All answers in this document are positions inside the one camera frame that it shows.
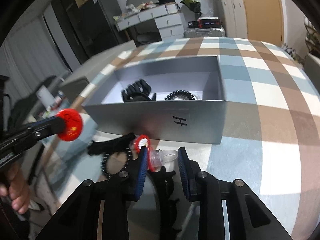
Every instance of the white suitcase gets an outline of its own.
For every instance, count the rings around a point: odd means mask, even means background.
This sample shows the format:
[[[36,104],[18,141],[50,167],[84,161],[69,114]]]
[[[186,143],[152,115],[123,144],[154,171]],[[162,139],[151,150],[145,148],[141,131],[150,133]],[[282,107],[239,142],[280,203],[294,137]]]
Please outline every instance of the white suitcase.
[[[243,0],[218,0],[218,9],[226,36],[247,39],[247,19]]]

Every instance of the silver suitcase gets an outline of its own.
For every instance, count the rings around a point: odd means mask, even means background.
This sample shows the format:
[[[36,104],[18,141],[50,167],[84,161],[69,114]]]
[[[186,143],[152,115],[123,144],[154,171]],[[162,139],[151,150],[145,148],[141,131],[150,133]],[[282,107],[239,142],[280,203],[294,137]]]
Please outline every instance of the silver suitcase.
[[[185,38],[197,38],[197,37],[225,37],[226,33],[221,28],[207,28],[207,29],[189,29],[184,32]]]

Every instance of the metal screw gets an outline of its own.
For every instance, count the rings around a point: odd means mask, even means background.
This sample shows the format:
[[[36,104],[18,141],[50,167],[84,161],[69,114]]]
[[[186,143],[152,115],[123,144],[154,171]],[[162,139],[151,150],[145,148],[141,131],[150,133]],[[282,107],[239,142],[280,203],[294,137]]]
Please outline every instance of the metal screw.
[[[199,171],[198,172],[198,176],[201,178],[205,178],[208,175],[208,173],[206,173],[205,171]]]
[[[125,178],[125,177],[127,177],[129,175],[129,173],[127,172],[127,171],[121,171],[120,173],[119,173],[119,176],[121,177],[121,178]]]
[[[235,180],[235,184],[238,186],[238,187],[242,187],[244,185],[244,182],[240,179],[236,179]]]
[[[91,179],[86,179],[84,182],[82,182],[82,185],[85,187],[89,187],[92,184]]]

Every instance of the human hand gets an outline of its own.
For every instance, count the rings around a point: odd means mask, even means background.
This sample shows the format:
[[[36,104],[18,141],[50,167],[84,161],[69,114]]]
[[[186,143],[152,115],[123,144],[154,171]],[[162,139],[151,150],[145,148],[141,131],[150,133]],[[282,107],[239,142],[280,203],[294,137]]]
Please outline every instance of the human hand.
[[[5,176],[10,184],[9,192],[5,185],[0,184],[0,196],[4,197],[9,194],[12,199],[12,208],[18,211],[19,214],[24,214],[28,210],[30,203],[30,191],[20,165],[14,163],[5,173]]]

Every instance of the open box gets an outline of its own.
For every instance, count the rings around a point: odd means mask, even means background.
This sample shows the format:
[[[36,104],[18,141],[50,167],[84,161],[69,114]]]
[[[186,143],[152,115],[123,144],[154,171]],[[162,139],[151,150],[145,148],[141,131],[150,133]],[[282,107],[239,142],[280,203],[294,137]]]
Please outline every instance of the open box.
[[[139,79],[144,79],[152,92],[157,93],[157,101],[122,101],[121,91]],[[189,91],[197,100],[164,100],[176,90]],[[118,69],[83,107],[98,124],[99,131],[134,132],[151,139],[219,144],[226,103],[217,57],[195,56]]]

